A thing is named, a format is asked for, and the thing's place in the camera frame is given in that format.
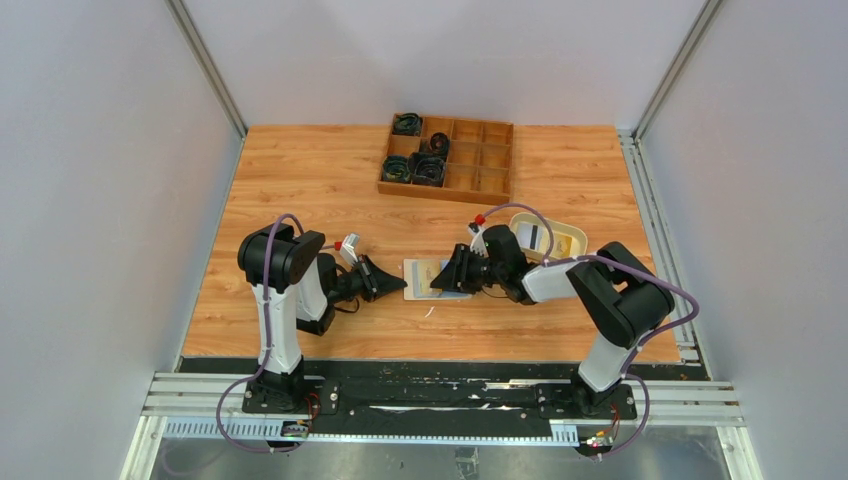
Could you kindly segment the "yellow beige card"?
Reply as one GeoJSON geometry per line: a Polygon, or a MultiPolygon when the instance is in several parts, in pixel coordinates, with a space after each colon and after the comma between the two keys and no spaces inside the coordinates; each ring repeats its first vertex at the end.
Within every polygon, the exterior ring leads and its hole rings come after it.
{"type": "Polygon", "coordinates": [[[431,286],[441,270],[442,262],[437,259],[421,259],[412,262],[412,288],[415,298],[438,297],[441,294],[440,289],[431,286]]]}

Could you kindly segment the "white leather card holder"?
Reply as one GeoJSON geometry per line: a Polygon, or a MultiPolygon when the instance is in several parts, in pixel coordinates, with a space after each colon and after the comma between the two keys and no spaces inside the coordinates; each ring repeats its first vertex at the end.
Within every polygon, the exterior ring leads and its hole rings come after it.
{"type": "Polygon", "coordinates": [[[438,259],[405,259],[403,261],[406,282],[406,287],[403,289],[404,299],[407,301],[461,301],[471,298],[470,294],[445,291],[430,286],[447,263],[447,260],[438,259]]]}

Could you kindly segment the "white card with stripe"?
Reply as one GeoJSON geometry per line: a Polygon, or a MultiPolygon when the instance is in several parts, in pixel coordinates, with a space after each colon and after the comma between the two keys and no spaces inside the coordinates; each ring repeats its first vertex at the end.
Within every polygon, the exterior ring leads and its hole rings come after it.
{"type": "Polygon", "coordinates": [[[522,223],[517,227],[516,234],[522,248],[537,251],[540,248],[546,230],[538,225],[522,223]]]}

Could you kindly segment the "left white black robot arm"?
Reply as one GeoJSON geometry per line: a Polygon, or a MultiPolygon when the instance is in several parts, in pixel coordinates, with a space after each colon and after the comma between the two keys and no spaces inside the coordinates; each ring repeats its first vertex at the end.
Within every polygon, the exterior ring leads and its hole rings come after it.
{"type": "Polygon", "coordinates": [[[299,331],[322,336],[339,303],[371,303],[407,287],[356,252],[358,234],[329,246],[325,240],[281,221],[247,235],[239,247],[237,264],[260,317],[258,368],[246,393],[269,408],[294,411],[309,397],[299,331]]]}

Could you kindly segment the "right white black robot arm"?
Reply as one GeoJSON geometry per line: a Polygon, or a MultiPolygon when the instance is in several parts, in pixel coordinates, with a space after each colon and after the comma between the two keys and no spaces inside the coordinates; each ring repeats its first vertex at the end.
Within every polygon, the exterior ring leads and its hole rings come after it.
{"type": "Polygon", "coordinates": [[[610,242],[593,257],[532,262],[506,225],[485,228],[472,222],[472,240],[455,245],[431,281],[434,289],[476,294],[499,286],[518,304],[535,305],[578,298],[598,334],[571,378],[572,405],[592,414],[622,380],[637,343],[656,330],[675,307],[670,289],[621,243],[610,242]]]}

